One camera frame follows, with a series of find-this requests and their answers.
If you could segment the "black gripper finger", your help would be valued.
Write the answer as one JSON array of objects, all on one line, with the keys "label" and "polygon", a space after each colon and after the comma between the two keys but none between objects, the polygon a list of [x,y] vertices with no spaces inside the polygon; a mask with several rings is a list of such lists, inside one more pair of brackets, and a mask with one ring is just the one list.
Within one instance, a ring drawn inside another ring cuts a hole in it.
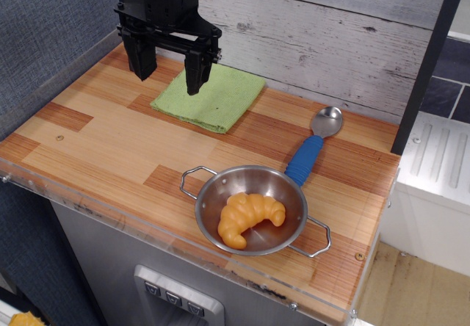
[{"label": "black gripper finger", "polygon": [[155,46],[127,32],[122,33],[122,39],[128,56],[129,69],[141,81],[145,81],[157,68]]},{"label": "black gripper finger", "polygon": [[200,51],[190,51],[184,61],[187,93],[196,95],[209,80],[212,67],[212,56]]}]

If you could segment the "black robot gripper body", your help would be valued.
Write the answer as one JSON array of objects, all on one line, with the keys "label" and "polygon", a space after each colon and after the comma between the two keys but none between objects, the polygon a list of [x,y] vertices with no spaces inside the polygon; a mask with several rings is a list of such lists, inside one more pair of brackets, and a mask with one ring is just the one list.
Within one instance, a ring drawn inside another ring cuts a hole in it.
[{"label": "black robot gripper body", "polygon": [[118,0],[119,35],[127,32],[159,48],[187,54],[197,51],[218,62],[222,32],[198,12],[200,0]]}]

